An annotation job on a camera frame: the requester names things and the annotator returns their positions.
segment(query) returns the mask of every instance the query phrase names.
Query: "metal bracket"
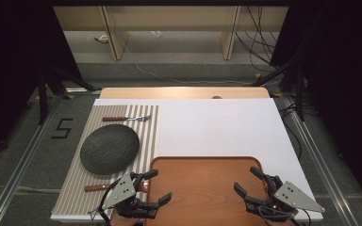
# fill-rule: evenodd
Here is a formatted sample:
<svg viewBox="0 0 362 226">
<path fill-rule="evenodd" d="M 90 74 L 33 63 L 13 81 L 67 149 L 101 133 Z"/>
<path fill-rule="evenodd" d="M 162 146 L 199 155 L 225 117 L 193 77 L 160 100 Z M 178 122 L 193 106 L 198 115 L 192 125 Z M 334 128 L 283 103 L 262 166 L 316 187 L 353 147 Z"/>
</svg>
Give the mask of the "metal bracket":
<svg viewBox="0 0 362 226">
<path fill-rule="evenodd" d="M 299 187 L 285 182 L 274 194 L 274 198 L 291 208 L 311 210 L 324 213 L 325 209 L 307 196 Z"/>
<path fill-rule="evenodd" d="M 131 176 L 126 173 L 107 198 L 106 207 L 109 208 L 119 202 L 125 201 L 126 199 L 135 196 L 136 193 Z"/>
</svg>

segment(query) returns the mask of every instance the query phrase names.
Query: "wooden edge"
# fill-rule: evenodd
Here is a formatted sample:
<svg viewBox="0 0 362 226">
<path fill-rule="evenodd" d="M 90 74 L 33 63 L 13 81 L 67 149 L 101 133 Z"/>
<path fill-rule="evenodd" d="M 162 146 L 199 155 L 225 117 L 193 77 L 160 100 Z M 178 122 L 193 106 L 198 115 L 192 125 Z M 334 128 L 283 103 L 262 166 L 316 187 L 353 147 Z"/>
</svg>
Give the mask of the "wooden edge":
<svg viewBox="0 0 362 226">
<path fill-rule="evenodd" d="M 102 20 L 105 21 L 105 30 L 107 32 L 108 42 L 110 44 L 110 51 L 114 60 L 122 58 L 123 50 L 128 39 L 128 32 L 119 32 L 112 18 L 112 13 L 109 7 L 102 7 L 101 15 Z"/>
<path fill-rule="evenodd" d="M 231 18 L 231 25 L 228 31 L 220 32 L 220 44 L 222 45 L 222 56 L 225 60 L 231 59 L 231 53 L 234 46 L 235 31 L 239 20 L 240 6 L 234 7 L 234 14 Z"/>
<path fill-rule="evenodd" d="M 257 158 L 251 157 L 251 156 L 159 156 L 154 158 L 151 162 L 150 170 L 154 170 L 152 166 L 155 164 L 156 161 L 162 160 L 162 159 L 251 159 L 257 163 L 260 170 L 263 170 L 261 168 L 260 161 L 258 161 Z"/>
<path fill-rule="evenodd" d="M 160 87 L 105 88 L 100 99 L 246 99 L 270 98 L 265 88 Z"/>
</svg>

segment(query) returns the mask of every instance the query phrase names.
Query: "wooden handle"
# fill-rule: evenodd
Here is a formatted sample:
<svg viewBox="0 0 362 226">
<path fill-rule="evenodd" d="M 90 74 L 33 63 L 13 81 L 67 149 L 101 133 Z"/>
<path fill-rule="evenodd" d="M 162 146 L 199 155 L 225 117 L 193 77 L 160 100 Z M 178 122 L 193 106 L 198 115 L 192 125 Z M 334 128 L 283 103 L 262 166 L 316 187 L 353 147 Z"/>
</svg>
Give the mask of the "wooden handle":
<svg viewBox="0 0 362 226">
<path fill-rule="evenodd" d="M 110 185 L 99 185 L 99 186 L 85 186 L 84 191 L 94 191 L 94 190 L 105 190 Z"/>
<path fill-rule="evenodd" d="M 102 121 L 126 121 L 127 117 L 103 117 Z"/>
</svg>

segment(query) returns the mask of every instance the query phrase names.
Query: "fork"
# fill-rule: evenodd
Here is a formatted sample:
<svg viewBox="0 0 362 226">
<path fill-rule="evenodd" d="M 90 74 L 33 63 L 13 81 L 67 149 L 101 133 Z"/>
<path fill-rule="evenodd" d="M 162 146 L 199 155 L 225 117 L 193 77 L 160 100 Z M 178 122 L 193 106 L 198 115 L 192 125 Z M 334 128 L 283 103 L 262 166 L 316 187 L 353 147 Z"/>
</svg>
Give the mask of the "fork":
<svg viewBox="0 0 362 226">
<path fill-rule="evenodd" d="M 139 117 L 103 117 L 102 121 L 148 121 L 151 118 L 150 115 Z"/>
</svg>

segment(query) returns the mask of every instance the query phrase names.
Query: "ribbed mat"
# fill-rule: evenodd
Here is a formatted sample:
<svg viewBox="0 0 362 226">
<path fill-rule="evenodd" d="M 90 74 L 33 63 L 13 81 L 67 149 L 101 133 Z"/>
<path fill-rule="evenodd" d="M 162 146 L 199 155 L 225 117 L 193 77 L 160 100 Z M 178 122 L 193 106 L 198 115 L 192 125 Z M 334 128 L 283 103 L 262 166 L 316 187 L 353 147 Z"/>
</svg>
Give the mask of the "ribbed mat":
<svg viewBox="0 0 362 226">
<path fill-rule="evenodd" d="M 159 122 L 158 105 L 95 105 L 92 107 L 83 135 L 78 144 L 72 165 L 60 191 L 57 204 L 52 211 L 53 216 L 75 215 L 86 216 L 94 210 L 101 201 L 105 190 L 85 192 L 84 186 L 110 184 L 120 178 L 125 172 L 145 172 L 150 168 L 156 156 L 158 143 L 157 125 Z M 137 117 L 151 115 L 149 121 L 102 121 L 103 117 L 126 116 Z M 130 166 L 119 173 L 103 176 L 87 171 L 81 164 L 79 153 L 84 140 L 94 130 L 108 124 L 122 123 L 134 129 L 140 137 L 140 152 Z"/>
</svg>

